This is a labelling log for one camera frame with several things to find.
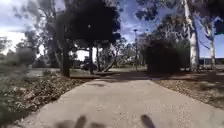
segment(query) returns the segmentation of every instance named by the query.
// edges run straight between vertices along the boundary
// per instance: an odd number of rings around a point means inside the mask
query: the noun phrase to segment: bush
[[[48,66],[44,59],[44,56],[40,56],[39,58],[37,58],[32,64],[32,68],[47,68]]]
[[[178,50],[171,42],[164,40],[151,41],[144,50],[148,71],[174,73],[181,68]]]

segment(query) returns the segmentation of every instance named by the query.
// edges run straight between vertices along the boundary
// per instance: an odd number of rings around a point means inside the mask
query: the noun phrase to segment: tree trunk
[[[198,35],[197,29],[195,26],[194,18],[191,14],[188,0],[184,0],[184,10],[185,10],[185,17],[186,21],[189,26],[190,31],[190,68],[191,71],[197,72],[199,68],[199,45],[198,45]]]
[[[60,50],[55,51],[54,55],[57,60],[58,66],[61,68],[61,62],[62,62],[61,51]]]
[[[114,58],[114,60],[112,61],[112,63],[111,63],[109,66],[107,66],[107,67],[103,70],[103,72],[108,72],[108,71],[113,67],[113,65],[115,64],[115,62],[116,62],[116,59]]]
[[[210,54],[211,54],[211,68],[215,70],[215,46],[214,46],[214,38],[210,40]]]
[[[61,65],[61,70],[62,70],[62,75],[65,77],[70,77],[70,64],[69,64],[69,55],[68,55],[68,48],[65,46],[62,50],[62,65]]]
[[[207,24],[207,38],[210,41],[210,56],[211,56],[211,68],[215,70],[215,46],[214,46],[214,35],[212,32],[212,23]]]
[[[99,58],[99,47],[96,47],[96,62],[97,62],[97,70],[98,72],[101,72],[100,68],[100,58]]]
[[[117,56],[118,56],[118,51],[116,51],[115,55],[114,55],[114,60],[112,61],[112,63],[110,63],[109,66],[107,66],[103,72],[108,72],[112,67],[113,65],[117,62]]]
[[[90,72],[90,75],[94,75],[93,73],[93,46],[89,47],[89,72]]]

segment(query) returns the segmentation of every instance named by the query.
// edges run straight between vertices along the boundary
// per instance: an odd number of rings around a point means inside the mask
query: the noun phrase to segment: shrub
[[[178,50],[171,42],[154,40],[144,50],[148,71],[173,73],[180,70],[181,60]]]

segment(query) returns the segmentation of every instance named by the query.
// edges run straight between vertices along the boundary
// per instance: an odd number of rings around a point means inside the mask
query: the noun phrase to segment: foliage
[[[20,64],[24,64],[26,66],[33,64],[36,58],[35,52],[30,48],[17,48],[16,56],[19,59]]]
[[[78,8],[73,8],[74,16],[70,20],[69,37],[94,43],[115,42],[116,32],[120,29],[119,13],[116,7],[107,5],[103,0],[80,1]]]
[[[47,64],[47,59],[45,59],[46,57],[41,55],[39,58],[37,58],[34,63],[32,64],[32,68],[47,68],[48,64]]]
[[[35,52],[30,48],[17,47],[16,51],[9,51],[4,57],[3,64],[9,66],[21,66],[21,65],[31,65],[36,58]]]
[[[182,40],[174,44],[174,48],[178,51],[181,68],[190,67],[190,42],[188,40]]]
[[[0,127],[26,117],[87,81],[59,77],[52,73],[48,73],[43,78],[27,77],[24,74],[17,74],[13,78],[1,77]]]
[[[12,41],[8,40],[6,37],[0,37],[0,52],[5,50],[5,48],[11,44],[11,42]]]
[[[145,48],[145,59],[150,72],[173,73],[180,70],[181,60],[171,42],[154,40]]]

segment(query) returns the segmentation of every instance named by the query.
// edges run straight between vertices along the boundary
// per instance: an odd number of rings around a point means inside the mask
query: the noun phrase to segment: branch
[[[200,41],[200,40],[199,40],[199,42],[200,42],[200,44],[201,44],[202,46],[204,46],[205,48],[207,48],[208,50],[210,50],[210,48],[209,48],[208,46],[206,46],[204,42],[202,42],[202,41]]]

